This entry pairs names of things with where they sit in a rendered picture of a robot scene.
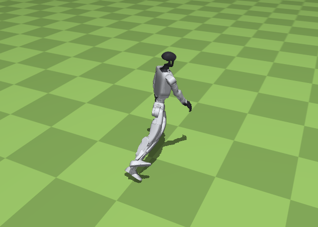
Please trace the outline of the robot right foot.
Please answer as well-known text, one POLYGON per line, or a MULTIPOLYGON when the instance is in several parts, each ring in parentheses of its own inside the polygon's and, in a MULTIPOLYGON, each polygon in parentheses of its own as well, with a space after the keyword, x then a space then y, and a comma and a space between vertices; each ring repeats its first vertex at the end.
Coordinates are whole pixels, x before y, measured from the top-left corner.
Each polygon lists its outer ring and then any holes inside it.
MULTIPOLYGON (((134 169, 134 168, 133 168, 134 169)), ((125 169, 126 172, 128 172, 129 174, 131 174, 133 177, 135 177, 136 179, 142 181, 142 178, 139 176, 139 174, 137 173, 136 170, 132 170, 131 167, 127 167, 125 169)))

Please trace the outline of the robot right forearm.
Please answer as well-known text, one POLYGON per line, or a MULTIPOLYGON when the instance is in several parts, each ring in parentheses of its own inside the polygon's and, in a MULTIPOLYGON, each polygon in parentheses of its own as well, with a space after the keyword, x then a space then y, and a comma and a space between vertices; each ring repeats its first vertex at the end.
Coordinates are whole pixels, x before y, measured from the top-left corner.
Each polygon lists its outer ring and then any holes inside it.
POLYGON ((184 98, 181 90, 178 92, 178 95, 179 95, 179 97, 177 97, 177 99, 182 103, 182 105, 183 105, 183 103, 187 104, 187 100, 184 98))

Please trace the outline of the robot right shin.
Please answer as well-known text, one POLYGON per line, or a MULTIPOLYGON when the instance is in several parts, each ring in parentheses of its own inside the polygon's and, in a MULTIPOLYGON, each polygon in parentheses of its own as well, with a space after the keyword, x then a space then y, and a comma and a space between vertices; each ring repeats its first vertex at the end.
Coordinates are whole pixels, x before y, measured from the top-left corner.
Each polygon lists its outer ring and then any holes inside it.
MULTIPOLYGON (((149 144, 149 138, 144 137, 144 138, 142 139, 142 142, 140 143, 140 145, 139 145, 139 147, 138 147, 138 150, 137 150, 137 152, 136 152, 136 157, 138 156, 138 154, 140 153, 141 150, 143 150, 143 152, 144 152, 144 154, 145 154, 146 151, 152 146, 153 143, 151 143, 149 146, 148 146, 148 144, 149 144)), ((135 157, 135 159, 136 159, 136 157, 135 157)), ((145 158, 145 157, 144 157, 144 158, 145 158)), ((143 159, 144 159, 144 158, 143 158, 143 159)), ((143 159, 142 159, 142 160, 143 160, 143 159)), ((137 167, 132 167, 131 169, 132 169, 132 170, 136 170, 137 167), (134 168, 134 169, 133 169, 133 168, 134 168)))

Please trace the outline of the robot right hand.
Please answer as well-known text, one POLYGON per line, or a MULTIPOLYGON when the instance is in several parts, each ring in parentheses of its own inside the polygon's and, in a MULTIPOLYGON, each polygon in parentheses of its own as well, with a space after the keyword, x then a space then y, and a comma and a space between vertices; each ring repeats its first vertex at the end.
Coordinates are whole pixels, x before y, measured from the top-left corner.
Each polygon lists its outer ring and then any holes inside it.
POLYGON ((189 112, 192 111, 192 106, 191 106, 191 103, 190 101, 187 101, 187 104, 186 103, 183 103, 184 106, 187 106, 189 108, 189 112))

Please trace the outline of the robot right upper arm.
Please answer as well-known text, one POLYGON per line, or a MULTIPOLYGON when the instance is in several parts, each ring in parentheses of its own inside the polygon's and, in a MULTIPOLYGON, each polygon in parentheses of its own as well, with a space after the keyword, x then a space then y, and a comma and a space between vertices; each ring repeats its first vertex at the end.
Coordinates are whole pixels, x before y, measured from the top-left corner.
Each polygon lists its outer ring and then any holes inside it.
POLYGON ((173 91, 173 95, 179 97, 178 92, 180 91, 180 89, 178 89, 175 77, 168 75, 165 77, 165 79, 166 79, 166 82, 170 85, 173 91))

